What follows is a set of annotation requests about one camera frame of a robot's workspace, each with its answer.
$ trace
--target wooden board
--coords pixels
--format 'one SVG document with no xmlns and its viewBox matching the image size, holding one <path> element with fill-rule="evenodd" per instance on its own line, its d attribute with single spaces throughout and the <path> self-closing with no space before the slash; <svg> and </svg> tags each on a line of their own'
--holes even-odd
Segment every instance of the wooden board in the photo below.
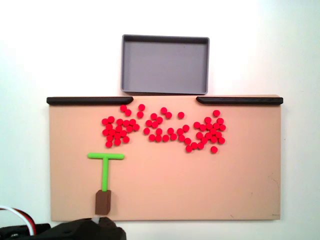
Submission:
<svg viewBox="0 0 320 240">
<path fill-rule="evenodd" d="M 51 219 L 71 221 L 95 214 L 101 189 L 102 160 L 88 153 L 124 154 L 109 161 L 114 221 L 128 220 L 274 220 L 280 218 L 280 105 L 204 105 L 195 96 L 135 96 L 127 105 L 144 117 L 130 142 L 106 148 L 103 118 L 130 119 L 117 105 L 51 105 Z M 185 144 L 149 142 L 143 134 L 151 113 L 167 107 L 173 116 L 160 126 L 181 128 L 203 123 L 220 110 L 226 130 L 218 153 L 210 147 L 187 153 Z M 184 119 L 177 113 L 184 112 Z M 191 127 L 186 137 L 196 140 Z"/>
</svg>

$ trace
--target cable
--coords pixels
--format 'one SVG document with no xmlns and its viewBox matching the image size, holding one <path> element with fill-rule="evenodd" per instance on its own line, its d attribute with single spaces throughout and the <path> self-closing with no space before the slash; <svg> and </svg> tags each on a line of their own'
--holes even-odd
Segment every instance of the cable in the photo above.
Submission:
<svg viewBox="0 0 320 240">
<path fill-rule="evenodd" d="M 24 215 L 22 215 L 17 210 L 14 210 L 12 207 L 0 205 L 0 209 L 8 210 L 8 211 L 14 213 L 15 215 L 17 215 L 19 218 L 21 218 L 25 222 L 26 226 L 28 227 L 30 236 L 34 235 L 33 227 L 32 227 L 31 223 L 28 221 L 28 219 Z"/>
</svg>

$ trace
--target brown block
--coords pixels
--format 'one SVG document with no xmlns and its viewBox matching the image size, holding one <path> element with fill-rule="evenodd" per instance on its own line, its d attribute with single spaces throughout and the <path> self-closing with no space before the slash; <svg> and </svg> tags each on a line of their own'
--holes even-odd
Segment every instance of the brown block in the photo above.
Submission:
<svg viewBox="0 0 320 240">
<path fill-rule="evenodd" d="M 95 194 L 95 214 L 107 215 L 111 208 L 111 191 L 99 190 Z"/>
</svg>

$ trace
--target red disc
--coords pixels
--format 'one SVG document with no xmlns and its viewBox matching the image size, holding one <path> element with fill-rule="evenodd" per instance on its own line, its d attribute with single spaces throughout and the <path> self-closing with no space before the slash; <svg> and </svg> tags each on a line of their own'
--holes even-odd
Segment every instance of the red disc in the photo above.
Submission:
<svg viewBox="0 0 320 240">
<path fill-rule="evenodd" d="M 125 112 L 127 110 L 127 106 L 126 105 L 121 105 L 120 106 L 120 110 L 121 110 L 121 112 Z"/>
<path fill-rule="evenodd" d="M 224 143 L 226 142 L 226 140 L 225 140 L 223 137 L 220 137 L 219 140 L 218 140 L 218 142 L 219 142 L 220 144 L 224 144 Z"/>
<path fill-rule="evenodd" d="M 103 135 L 103 136 L 108 136 L 108 134 L 109 134 L 109 130 L 108 130 L 108 129 L 104 129 L 104 130 L 102 131 L 102 135 Z"/>
<path fill-rule="evenodd" d="M 205 131 L 206 129 L 207 129 L 206 125 L 204 125 L 204 124 L 200 125 L 200 130 L 201 131 Z"/>
<path fill-rule="evenodd" d="M 224 120 L 223 118 L 219 117 L 219 118 L 216 120 L 216 122 L 217 122 L 218 124 L 223 124 L 223 123 L 225 122 L 225 120 Z"/>
<path fill-rule="evenodd" d="M 198 149 L 204 149 L 205 145 L 202 142 L 198 143 Z"/>
<path fill-rule="evenodd" d="M 144 113 L 142 111 L 138 111 L 136 113 L 136 116 L 137 116 L 138 119 L 142 119 L 144 117 Z"/>
<path fill-rule="evenodd" d="M 108 122 L 109 123 L 113 123 L 115 121 L 115 117 L 114 116 L 110 116 L 110 117 L 108 117 Z"/>
<path fill-rule="evenodd" d="M 206 137 L 208 140 L 210 140 L 210 139 L 212 138 L 212 134 L 211 134 L 210 132 L 207 132 L 207 133 L 205 134 L 205 137 Z"/>
<path fill-rule="evenodd" d="M 191 139 L 187 137 L 187 138 L 184 140 L 184 143 L 187 144 L 187 145 L 191 144 Z"/>
<path fill-rule="evenodd" d="M 178 113 L 178 118 L 183 119 L 185 114 L 181 111 Z"/>
<path fill-rule="evenodd" d="M 161 142 L 161 140 L 162 140 L 162 136 L 161 135 L 155 136 L 155 141 L 156 142 Z"/>
<path fill-rule="evenodd" d="M 180 141 L 180 142 L 184 142 L 185 139 L 186 139 L 186 137 L 185 137 L 184 135 L 180 135 L 180 136 L 179 136 L 179 141 Z"/>
<path fill-rule="evenodd" d="M 197 134 L 195 136 L 196 136 L 197 139 L 202 139 L 204 137 L 202 132 L 197 132 Z"/>
<path fill-rule="evenodd" d="M 131 115 L 131 110 L 130 109 L 127 109 L 127 110 L 125 110 L 125 112 L 124 112 L 124 114 L 127 116 L 127 117 L 129 117 L 130 115 Z"/>
<path fill-rule="evenodd" d="M 172 134 L 170 135 L 170 139 L 171 139 L 172 141 L 176 140 L 176 139 L 177 139 L 177 134 L 172 133 Z"/>
<path fill-rule="evenodd" d="M 193 126 L 196 128 L 196 129 L 198 129 L 198 128 L 200 128 L 200 122 L 198 122 L 198 121 L 196 121 L 194 124 L 193 124 Z"/>
<path fill-rule="evenodd" d="M 201 142 L 203 144 L 206 144 L 208 142 L 208 138 L 206 138 L 206 137 L 201 138 Z"/>
<path fill-rule="evenodd" d="M 127 131 L 126 130 L 122 130 L 120 132 L 121 137 L 125 137 L 127 135 Z"/>
<path fill-rule="evenodd" d="M 123 126 L 128 127 L 130 125 L 129 120 L 124 120 L 123 121 Z"/>
<path fill-rule="evenodd" d="M 168 134 L 173 134 L 175 132 L 175 130 L 172 127 L 169 127 L 167 130 Z"/>
<path fill-rule="evenodd" d="M 150 118 L 152 119 L 152 120 L 156 120 L 157 119 L 157 114 L 156 113 L 152 113 L 151 115 L 150 115 Z"/>
<path fill-rule="evenodd" d="M 168 112 L 165 114 L 165 117 L 166 117 L 166 119 L 172 118 L 172 113 L 168 111 Z"/>
<path fill-rule="evenodd" d="M 139 126 L 139 124 L 135 124 L 135 125 L 133 125 L 132 128 L 133 128 L 133 130 L 136 132 L 136 131 L 139 130 L 140 126 Z"/>
<path fill-rule="evenodd" d="M 218 152 L 218 148 L 217 148 L 216 146 L 212 146 L 212 147 L 211 147 L 211 152 L 212 152 L 213 154 L 217 153 L 217 152 Z"/>
<path fill-rule="evenodd" d="M 111 136 L 111 135 L 109 135 L 109 136 L 106 137 L 106 140 L 107 140 L 108 142 L 112 142 L 113 139 L 114 139 L 114 137 Z"/>
<path fill-rule="evenodd" d="M 219 110 L 214 110 L 213 111 L 213 116 L 218 117 L 220 115 L 220 111 Z"/>
<path fill-rule="evenodd" d="M 145 121 L 145 125 L 146 125 L 147 127 L 151 127 L 152 121 L 151 121 L 151 120 Z"/>
<path fill-rule="evenodd" d="M 119 146 L 121 144 L 121 140 L 120 139 L 115 139 L 114 140 L 114 145 Z"/>
<path fill-rule="evenodd" d="M 102 119 L 101 123 L 103 125 L 107 125 L 108 124 L 108 119 L 106 119 L 106 118 Z"/>
<path fill-rule="evenodd" d="M 111 148 L 111 147 L 112 147 L 112 141 L 107 141 L 107 142 L 105 143 L 105 146 L 106 146 L 107 148 Z"/>
<path fill-rule="evenodd" d="M 157 129 L 155 130 L 155 134 L 161 135 L 161 134 L 162 134 L 162 129 L 161 129 L 161 128 L 157 128 Z"/>
<path fill-rule="evenodd" d="M 145 106 L 144 104 L 140 104 L 140 105 L 138 106 L 138 109 L 139 109 L 140 111 L 143 111 L 143 110 L 146 109 L 146 106 Z"/>
<path fill-rule="evenodd" d="M 211 143 L 215 144 L 218 141 L 218 139 L 215 136 L 212 136 L 210 141 L 211 141 Z"/>
<path fill-rule="evenodd" d="M 170 137 L 167 134 L 163 135 L 163 137 L 162 137 L 162 141 L 164 141 L 164 142 L 168 142 L 169 139 L 170 139 Z"/>
<path fill-rule="evenodd" d="M 115 131 L 120 133 L 122 131 L 122 126 L 116 126 Z"/>
<path fill-rule="evenodd" d="M 122 141 L 127 144 L 130 141 L 130 138 L 128 136 L 125 136 Z"/>
<path fill-rule="evenodd" d="M 126 132 L 127 132 L 127 133 L 131 133 L 133 130 L 134 130 L 134 129 L 133 129 L 132 126 L 127 126 L 127 127 L 126 127 Z"/>
<path fill-rule="evenodd" d="M 145 135 L 148 135 L 150 133 L 150 128 L 146 127 L 144 130 L 143 130 L 143 133 Z"/>
<path fill-rule="evenodd" d="M 156 136 L 155 136 L 154 134 L 150 134 L 150 135 L 149 135 L 149 140 L 150 140 L 151 142 L 153 142 L 154 140 L 156 140 Z"/>
<path fill-rule="evenodd" d="M 152 127 L 154 128 L 154 129 L 156 129 L 157 127 L 158 127 L 158 122 L 157 121 L 154 121 L 153 123 L 152 123 Z"/>
<path fill-rule="evenodd" d="M 226 130 L 226 125 L 224 125 L 224 124 L 221 124 L 221 125 L 220 125 L 220 127 L 219 127 L 219 129 L 220 129 L 221 131 L 224 131 L 224 130 Z"/>
<path fill-rule="evenodd" d="M 168 111 L 168 110 L 167 110 L 165 107 L 162 107 L 161 110 L 160 110 L 160 112 L 161 112 L 162 114 L 166 114 L 167 111 Z"/>
<path fill-rule="evenodd" d="M 216 138 L 219 139 L 222 137 L 222 133 L 217 131 L 216 134 L 215 134 Z"/>
<path fill-rule="evenodd" d="M 204 118 L 204 121 L 206 124 L 211 123 L 211 117 L 207 116 L 206 118 Z"/>
<path fill-rule="evenodd" d="M 189 127 L 189 125 L 186 124 L 186 125 L 183 125 L 182 129 L 186 133 L 189 131 L 190 127 Z"/>
<path fill-rule="evenodd" d="M 192 146 L 188 145 L 185 147 L 185 150 L 188 152 L 188 153 L 191 153 L 192 152 Z"/>
<path fill-rule="evenodd" d="M 196 142 L 193 142 L 193 143 L 191 143 L 191 147 L 192 147 L 192 149 L 197 149 L 198 144 Z"/>
</svg>

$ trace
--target red bead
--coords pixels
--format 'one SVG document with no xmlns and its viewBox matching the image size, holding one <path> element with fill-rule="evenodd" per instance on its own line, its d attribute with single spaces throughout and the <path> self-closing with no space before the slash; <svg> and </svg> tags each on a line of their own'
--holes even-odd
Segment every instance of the red bead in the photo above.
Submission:
<svg viewBox="0 0 320 240">
<path fill-rule="evenodd" d="M 107 141 L 107 142 L 105 143 L 105 146 L 106 146 L 107 148 L 111 148 L 111 147 L 112 147 L 112 142 L 111 142 L 111 141 Z"/>
<path fill-rule="evenodd" d="M 168 134 L 173 134 L 175 132 L 175 130 L 172 127 L 169 127 L 167 130 Z"/>
<path fill-rule="evenodd" d="M 192 149 L 197 149 L 198 144 L 196 142 L 193 142 L 193 143 L 191 143 L 191 147 L 192 147 Z"/>
<path fill-rule="evenodd" d="M 219 142 L 220 144 L 224 144 L 224 143 L 226 142 L 226 140 L 225 140 L 223 137 L 220 137 L 219 140 L 218 140 L 218 142 Z"/>
<path fill-rule="evenodd" d="M 220 129 L 221 131 L 224 131 L 224 130 L 226 130 L 226 125 L 224 125 L 224 124 L 221 124 L 221 125 L 220 125 L 220 127 L 219 127 L 219 129 Z"/>
<path fill-rule="evenodd" d="M 128 127 L 130 125 L 129 120 L 124 120 L 123 121 L 123 126 Z"/>
<path fill-rule="evenodd" d="M 110 116 L 110 117 L 108 117 L 108 122 L 109 123 L 113 123 L 115 121 L 115 117 L 114 116 Z"/>
<path fill-rule="evenodd" d="M 138 119 L 142 119 L 144 117 L 144 113 L 142 111 L 138 111 L 136 113 L 136 116 L 137 116 Z"/>
<path fill-rule="evenodd" d="M 191 144 L 191 139 L 187 137 L 187 138 L 184 140 L 184 143 L 187 144 L 187 145 Z"/>
<path fill-rule="evenodd" d="M 206 125 L 204 125 L 204 124 L 200 125 L 200 130 L 201 131 L 205 131 L 206 129 L 207 129 Z"/>
<path fill-rule="evenodd" d="M 156 129 L 157 127 L 158 127 L 158 122 L 157 121 L 154 121 L 153 123 L 152 123 L 152 127 L 154 128 L 154 129 Z"/>
<path fill-rule="evenodd" d="M 119 146 L 121 144 L 121 140 L 120 139 L 115 139 L 114 140 L 114 145 Z"/>
<path fill-rule="evenodd" d="M 215 134 L 216 138 L 219 139 L 222 137 L 222 133 L 217 131 L 216 134 Z"/>
<path fill-rule="evenodd" d="M 156 136 L 154 134 L 150 134 L 149 135 L 149 141 L 153 142 L 154 140 L 156 140 Z"/>
<path fill-rule="evenodd" d="M 164 121 L 164 119 L 163 119 L 162 117 L 158 116 L 158 117 L 156 118 L 156 121 L 157 121 L 158 124 L 162 124 L 162 122 Z"/>
<path fill-rule="evenodd" d="M 217 153 L 217 152 L 218 152 L 218 148 L 217 148 L 216 146 L 212 146 L 212 147 L 211 147 L 211 152 L 212 152 L 213 154 Z"/>
<path fill-rule="evenodd" d="M 189 127 L 189 125 L 186 124 L 186 125 L 183 125 L 182 129 L 186 133 L 189 131 L 190 127 Z"/>
<path fill-rule="evenodd" d="M 178 118 L 183 119 L 185 114 L 181 111 L 178 113 Z"/>
<path fill-rule="evenodd" d="M 198 121 L 196 121 L 194 124 L 193 124 L 193 126 L 194 126 L 194 128 L 196 128 L 196 129 L 198 129 L 198 128 L 200 128 L 200 122 L 198 122 Z"/>
<path fill-rule="evenodd" d="M 185 139 L 186 139 L 186 137 L 185 137 L 184 135 L 180 135 L 180 136 L 179 136 L 179 141 L 180 141 L 180 142 L 184 142 Z"/>
<path fill-rule="evenodd" d="M 103 125 L 107 125 L 108 124 L 108 119 L 106 119 L 106 118 L 102 119 L 101 123 Z"/>
<path fill-rule="evenodd" d="M 130 141 L 130 138 L 128 136 L 125 136 L 122 140 L 125 144 L 127 144 Z"/>
<path fill-rule="evenodd" d="M 218 117 L 220 115 L 220 111 L 219 110 L 214 110 L 213 111 L 213 116 Z"/>
<path fill-rule="evenodd" d="M 127 127 L 126 127 L 126 132 L 127 132 L 127 133 L 131 133 L 133 130 L 134 130 L 134 129 L 133 129 L 132 126 L 127 126 Z"/>
<path fill-rule="evenodd" d="M 138 109 L 139 109 L 140 111 L 143 111 L 143 110 L 146 109 L 146 106 L 145 106 L 144 104 L 140 104 L 140 105 L 138 106 Z"/>
<path fill-rule="evenodd" d="M 210 141 L 211 141 L 211 143 L 215 144 L 218 141 L 218 139 L 215 136 L 212 136 Z"/>
<path fill-rule="evenodd" d="M 126 105 L 121 105 L 120 106 L 120 110 L 121 110 L 121 112 L 125 112 L 127 110 L 127 106 Z"/>
<path fill-rule="evenodd" d="M 185 150 L 188 152 L 188 153 L 191 153 L 192 152 L 192 146 L 186 146 L 185 147 Z"/>
<path fill-rule="evenodd" d="M 168 112 L 165 114 L 165 117 L 166 117 L 166 119 L 172 118 L 172 113 L 168 111 Z"/>
<path fill-rule="evenodd" d="M 133 125 L 132 128 L 133 128 L 133 130 L 136 132 L 136 131 L 139 130 L 140 126 L 139 126 L 139 124 L 135 124 L 135 125 Z"/>
<path fill-rule="evenodd" d="M 161 134 L 162 134 L 162 129 L 161 129 L 161 128 L 157 128 L 157 129 L 155 130 L 155 134 L 161 135 Z"/>
<path fill-rule="evenodd" d="M 146 127 L 144 130 L 143 130 L 143 133 L 145 135 L 148 135 L 150 133 L 150 129 L 148 127 Z"/>
<path fill-rule="evenodd" d="M 205 123 L 209 124 L 211 123 L 211 117 L 207 116 L 205 119 L 204 119 Z"/>
<path fill-rule="evenodd" d="M 163 135 L 162 141 L 168 142 L 169 141 L 169 135 L 167 135 L 167 134 Z"/>
<path fill-rule="evenodd" d="M 151 121 L 151 120 L 145 121 L 145 125 L 146 125 L 147 127 L 151 127 L 152 121 Z"/>
<path fill-rule="evenodd" d="M 156 142 L 161 142 L 161 140 L 162 140 L 162 136 L 161 135 L 155 136 L 155 141 Z"/>
<path fill-rule="evenodd" d="M 152 113 L 151 115 L 150 115 L 150 118 L 152 119 L 152 120 L 156 120 L 157 119 L 157 114 L 156 113 Z"/>
<path fill-rule="evenodd" d="M 162 107 L 161 110 L 160 110 L 160 112 L 161 112 L 162 114 L 166 114 L 167 111 L 168 111 L 168 110 L 167 110 L 165 107 Z"/>
<path fill-rule="evenodd" d="M 131 110 L 130 109 L 127 109 L 127 110 L 125 110 L 125 112 L 124 112 L 124 114 L 127 116 L 127 117 L 129 117 L 130 115 L 131 115 Z"/>
<path fill-rule="evenodd" d="M 219 117 L 217 120 L 216 120 L 216 122 L 218 123 L 218 124 L 223 124 L 224 123 L 224 119 L 223 118 L 221 118 L 221 117 Z"/>
<path fill-rule="evenodd" d="M 171 139 L 172 141 L 176 140 L 176 139 L 177 139 L 177 134 L 172 133 L 172 134 L 170 135 L 170 139 Z"/>
</svg>

